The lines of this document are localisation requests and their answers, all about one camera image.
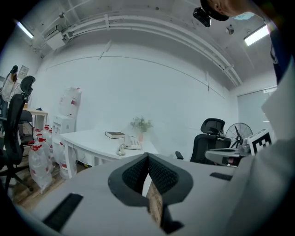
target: black camera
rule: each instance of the black camera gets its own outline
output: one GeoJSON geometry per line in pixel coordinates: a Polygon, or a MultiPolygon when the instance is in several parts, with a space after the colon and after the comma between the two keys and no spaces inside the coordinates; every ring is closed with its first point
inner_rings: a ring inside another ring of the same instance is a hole
{"type": "Polygon", "coordinates": [[[204,26],[210,27],[211,17],[200,7],[194,9],[194,18],[200,21],[204,26]]]}

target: person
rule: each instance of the person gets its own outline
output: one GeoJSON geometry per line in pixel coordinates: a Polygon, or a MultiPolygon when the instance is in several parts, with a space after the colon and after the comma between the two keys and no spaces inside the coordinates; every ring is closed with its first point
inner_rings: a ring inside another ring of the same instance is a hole
{"type": "Polygon", "coordinates": [[[0,102],[2,105],[1,117],[3,118],[7,117],[8,103],[13,94],[20,94],[22,92],[19,84],[17,83],[17,71],[18,66],[13,66],[10,73],[7,75],[6,80],[3,82],[0,102]]]}
{"type": "Polygon", "coordinates": [[[270,54],[279,83],[294,56],[294,43],[289,35],[293,28],[292,2],[285,4],[276,0],[201,0],[201,6],[210,17],[218,21],[226,21],[229,17],[246,12],[261,17],[270,31],[270,54]]]}

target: pink vase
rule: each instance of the pink vase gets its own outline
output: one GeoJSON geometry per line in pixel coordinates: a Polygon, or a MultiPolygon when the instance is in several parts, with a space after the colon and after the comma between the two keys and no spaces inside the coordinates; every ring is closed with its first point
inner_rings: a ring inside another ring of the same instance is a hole
{"type": "Polygon", "coordinates": [[[139,136],[138,136],[138,141],[142,142],[143,141],[143,133],[140,132],[139,136]]]}

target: chair base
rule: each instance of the chair base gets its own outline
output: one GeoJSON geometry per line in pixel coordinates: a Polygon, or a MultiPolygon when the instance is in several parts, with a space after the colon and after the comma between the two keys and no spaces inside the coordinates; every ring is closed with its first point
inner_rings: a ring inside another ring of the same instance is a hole
{"type": "Polygon", "coordinates": [[[29,189],[30,192],[32,192],[34,190],[24,180],[22,180],[20,177],[18,177],[16,175],[16,173],[29,168],[28,165],[21,166],[21,167],[16,167],[16,168],[14,168],[13,166],[8,166],[7,168],[8,168],[7,170],[0,172],[0,176],[6,176],[6,181],[5,181],[5,191],[6,191],[6,193],[8,192],[9,182],[10,182],[11,178],[15,178],[16,181],[18,181],[22,185],[26,186],[29,189]]]}

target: electric fan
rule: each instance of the electric fan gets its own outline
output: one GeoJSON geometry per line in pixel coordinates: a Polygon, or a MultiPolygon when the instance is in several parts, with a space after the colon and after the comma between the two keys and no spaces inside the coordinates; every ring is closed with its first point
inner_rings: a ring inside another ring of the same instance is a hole
{"type": "Polygon", "coordinates": [[[248,138],[253,134],[250,127],[244,123],[236,123],[233,124],[229,129],[226,131],[225,137],[231,139],[231,147],[233,148],[236,146],[238,148],[238,144],[243,144],[244,138],[248,138]]]}

